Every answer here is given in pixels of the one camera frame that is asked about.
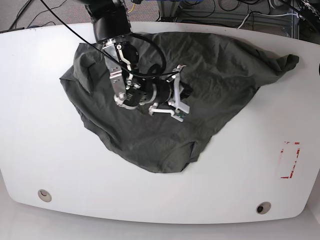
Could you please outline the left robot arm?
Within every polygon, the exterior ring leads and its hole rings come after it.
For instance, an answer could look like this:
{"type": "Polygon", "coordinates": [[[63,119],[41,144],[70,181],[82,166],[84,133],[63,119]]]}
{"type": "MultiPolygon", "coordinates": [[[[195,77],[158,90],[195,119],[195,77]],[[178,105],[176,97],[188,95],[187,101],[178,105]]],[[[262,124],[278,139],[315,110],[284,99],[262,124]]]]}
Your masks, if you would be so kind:
{"type": "Polygon", "coordinates": [[[177,19],[320,42],[318,0],[184,0],[177,19]]]}

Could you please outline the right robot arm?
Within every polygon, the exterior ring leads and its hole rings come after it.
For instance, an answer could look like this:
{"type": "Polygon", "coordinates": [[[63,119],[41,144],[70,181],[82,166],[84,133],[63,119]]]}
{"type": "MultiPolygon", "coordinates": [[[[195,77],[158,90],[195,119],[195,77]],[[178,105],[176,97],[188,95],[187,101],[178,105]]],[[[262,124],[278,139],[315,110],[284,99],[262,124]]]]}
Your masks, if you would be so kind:
{"type": "Polygon", "coordinates": [[[117,106],[134,110],[150,105],[148,112],[169,114],[183,122],[190,107],[182,101],[188,87],[181,81],[184,65],[166,72],[167,62],[163,51],[150,39],[133,33],[128,9],[123,0],[82,0],[90,16],[95,40],[102,48],[91,44],[104,57],[117,106]],[[129,38],[149,43],[158,52],[161,65],[154,64],[148,73],[138,68],[139,53],[129,38]]]}

